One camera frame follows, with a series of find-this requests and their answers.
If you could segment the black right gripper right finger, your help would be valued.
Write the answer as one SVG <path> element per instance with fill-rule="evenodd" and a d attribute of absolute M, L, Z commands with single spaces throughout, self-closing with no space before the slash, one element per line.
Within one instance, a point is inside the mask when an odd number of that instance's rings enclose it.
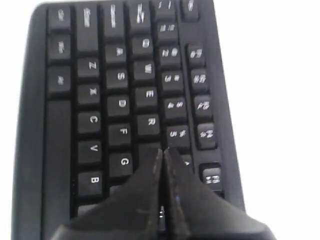
<path fill-rule="evenodd" d="M 205 186 L 175 148 L 163 152 L 163 197 L 170 240 L 275 239 L 266 224 Z"/>

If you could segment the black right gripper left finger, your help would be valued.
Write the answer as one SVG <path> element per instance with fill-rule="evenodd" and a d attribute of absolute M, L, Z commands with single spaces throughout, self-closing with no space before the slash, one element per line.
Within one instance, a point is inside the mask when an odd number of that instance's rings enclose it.
<path fill-rule="evenodd" d="M 163 151 L 152 148 L 127 182 L 96 207 L 62 224 L 53 240 L 157 240 Z"/>

